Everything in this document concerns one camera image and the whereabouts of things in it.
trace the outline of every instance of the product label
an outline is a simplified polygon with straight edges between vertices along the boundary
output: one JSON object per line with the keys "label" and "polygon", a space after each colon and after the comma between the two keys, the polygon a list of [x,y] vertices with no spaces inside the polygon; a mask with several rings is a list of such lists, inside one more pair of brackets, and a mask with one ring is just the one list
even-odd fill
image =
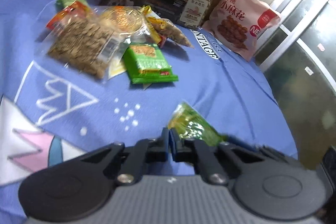
{"label": "product label", "polygon": [[188,0],[180,21],[198,26],[208,5],[207,0]]}
{"label": "product label", "polygon": [[197,40],[197,42],[201,45],[202,49],[209,55],[211,58],[218,60],[219,57],[209,41],[205,38],[205,36],[198,32],[198,31],[193,31],[191,30]]}

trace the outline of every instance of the small snack packet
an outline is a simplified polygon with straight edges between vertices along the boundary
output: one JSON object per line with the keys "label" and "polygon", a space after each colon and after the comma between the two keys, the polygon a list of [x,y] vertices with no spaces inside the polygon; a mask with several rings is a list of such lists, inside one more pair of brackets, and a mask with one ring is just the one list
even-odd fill
{"label": "small snack packet", "polygon": [[[76,0],[56,0],[56,6],[61,9],[64,9],[67,6],[70,6],[72,3],[74,3]],[[85,6],[89,7],[86,0],[77,0],[84,4]]]}
{"label": "small snack packet", "polygon": [[133,84],[173,82],[179,79],[156,44],[132,42],[123,59]]}
{"label": "small snack packet", "polygon": [[68,14],[81,15],[82,17],[97,17],[95,12],[89,7],[82,4],[80,1],[75,0],[71,5],[66,6],[63,10],[59,11],[54,17],[48,22],[46,27],[49,30],[53,30],[55,26],[58,26],[61,20]]}
{"label": "small snack packet", "polygon": [[124,60],[120,60],[118,65],[110,64],[109,67],[109,80],[114,76],[120,75],[126,71]]}
{"label": "small snack packet", "polygon": [[278,24],[280,15],[259,0],[221,0],[202,28],[211,32],[230,50],[250,61],[257,36]]}
{"label": "small snack packet", "polygon": [[100,22],[125,37],[149,36],[144,16],[132,7],[112,6],[100,15]]}
{"label": "small snack packet", "polygon": [[190,105],[182,102],[173,112],[168,129],[175,128],[180,138],[204,140],[209,146],[216,146],[226,141],[208,122]]}
{"label": "small snack packet", "polygon": [[142,13],[146,19],[146,24],[149,29],[149,32],[151,33],[151,38],[153,39],[154,43],[159,44],[160,42],[162,42],[162,40],[165,40],[165,38],[155,30],[155,28],[147,18],[147,15],[152,13],[152,8],[149,5],[143,6],[142,8],[139,9],[139,12]]}
{"label": "small snack packet", "polygon": [[170,38],[175,43],[193,48],[194,46],[190,43],[188,38],[183,34],[183,32],[176,27],[169,19],[157,19],[155,17],[147,17],[147,20],[153,25],[155,30],[162,36]]}
{"label": "small snack packet", "polygon": [[55,37],[48,50],[50,57],[98,79],[105,76],[110,63],[119,64],[130,43],[97,21],[71,14],[64,17],[50,35]]}

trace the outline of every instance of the red logo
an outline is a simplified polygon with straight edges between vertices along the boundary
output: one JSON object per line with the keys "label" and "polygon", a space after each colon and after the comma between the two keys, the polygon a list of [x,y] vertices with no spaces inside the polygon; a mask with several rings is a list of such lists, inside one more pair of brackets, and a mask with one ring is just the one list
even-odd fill
{"label": "red logo", "polygon": [[258,25],[252,25],[250,28],[250,34],[253,37],[256,37],[260,33],[260,27]]}
{"label": "red logo", "polygon": [[277,14],[275,12],[273,12],[271,9],[268,9],[258,18],[258,25],[260,28],[265,28],[267,24],[276,16]]}

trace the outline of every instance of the pink snack bag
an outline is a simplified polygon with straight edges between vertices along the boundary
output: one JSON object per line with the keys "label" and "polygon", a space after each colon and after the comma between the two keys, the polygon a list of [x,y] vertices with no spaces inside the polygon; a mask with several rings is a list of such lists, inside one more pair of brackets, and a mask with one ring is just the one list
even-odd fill
{"label": "pink snack bag", "polygon": [[230,50],[250,61],[260,32],[276,25],[280,15],[259,0],[221,0],[203,28]]}

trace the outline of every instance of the white label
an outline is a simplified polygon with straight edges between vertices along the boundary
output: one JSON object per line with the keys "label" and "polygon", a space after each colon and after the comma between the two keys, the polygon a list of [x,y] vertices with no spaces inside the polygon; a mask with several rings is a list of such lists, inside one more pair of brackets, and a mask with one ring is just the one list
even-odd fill
{"label": "white label", "polygon": [[309,68],[309,67],[305,67],[304,69],[309,75],[312,75],[314,72]]}
{"label": "white label", "polygon": [[317,47],[321,50],[321,52],[324,52],[325,48],[323,47],[321,43],[318,44]]}
{"label": "white label", "polygon": [[201,45],[202,49],[213,59],[219,59],[217,53],[213,49],[213,47],[210,45],[209,41],[205,38],[205,36],[198,32],[191,30],[197,40],[197,42]]}
{"label": "white label", "polygon": [[180,21],[198,26],[208,5],[207,0],[188,0]]}

